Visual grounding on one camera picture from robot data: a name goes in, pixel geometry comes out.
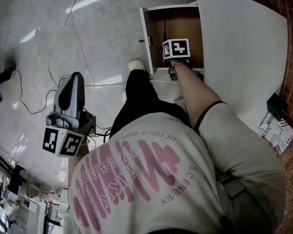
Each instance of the pink graphic print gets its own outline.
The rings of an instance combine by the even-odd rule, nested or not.
[[[138,145],[141,149],[141,156],[145,158],[146,167],[143,166],[127,141],[123,141],[121,144],[119,142],[115,143],[121,161],[125,165],[126,171],[137,188],[137,191],[145,201],[150,201],[150,195],[138,179],[129,160],[132,160],[137,165],[146,182],[154,191],[158,192],[160,188],[156,173],[167,185],[172,186],[175,184],[175,177],[173,175],[167,175],[160,164],[165,163],[172,173],[176,173],[176,164],[180,162],[180,159],[168,145],[162,148],[158,143],[152,143],[158,161],[144,140],[138,140]],[[73,204],[76,218],[81,221],[85,228],[89,227],[90,221],[93,228],[100,231],[101,227],[96,212],[103,219],[111,213],[111,207],[107,200],[104,187],[114,205],[117,205],[119,200],[124,200],[125,195],[128,202],[134,200],[134,194],[130,190],[125,176],[117,165],[108,144],[102,145],[99,150],[92,152],[91,156],[85,159],[84,164],[81,165],[81,180],[81,183],[78,179],[75,180],[77,196],[74,197]]]

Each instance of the black and white marker cube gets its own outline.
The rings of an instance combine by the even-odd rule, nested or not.
[[[59,157],[76,156],[84,135],[71,130],[46,126],[42,149]]]
[[[163,42],[164,59],[190,57],[188,39],[169,39]]]

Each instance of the forearm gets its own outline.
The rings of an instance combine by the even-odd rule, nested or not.
[[[88,153],[89,153],[89,148],[88,148],[88,145],[85,144],[80,147],[80,149],[77,153],[77,156],[68,158],[68,188],[70,187],[72,176],[73,176],[73,173],[74,173],[74,170],[75,170],[77,164]]]
[[[194,128],[203,111],[214,102],[220,100],[220,98],[186,65],[178,65],[175,67],[175,70],[188,111],[191,126]]]

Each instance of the gray floor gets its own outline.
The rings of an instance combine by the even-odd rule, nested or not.
[[[0,70],[10,58],[16,60],[22,78],[22,100],[32,112],[43,108],[46,93],[54,87],[47,71],[47,55],[73,1],[0,0]],[[145,43],[138,42],[144,38],[139,7],[192,1],[195,0],[76,0],[81,6],[92,3],[72,12],[55,43],[49,59],[52,77],[58,82],[79,71],[86,85],[126,82],[130,60],[147,62]],[[167,79],[166,72],[157,76],[156,79]],[[166,101],[180,95],[178,85],[154,86]],[[124,85],[86,88],[86,109],[97,116],[99,126],[112,125],[123,105],[124,89]],[[33,178],[57,188],[66,187],[67,158],[42,150],[45,116],[51,111],[54,92],[49,94],[46,110],[36,115],[26,111],[19,101],[20,93],[18,74],[0,86],[0,145]],[[11,161],[1,149],[0,154]]]

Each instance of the gray mechanical device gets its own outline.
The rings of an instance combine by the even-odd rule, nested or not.
[[[62,157],[76,156],[86,134],[95,134],[96,117],[84,111],[84,78],[74,72],[54,95],[53,111],[46,117],[43,146]]]

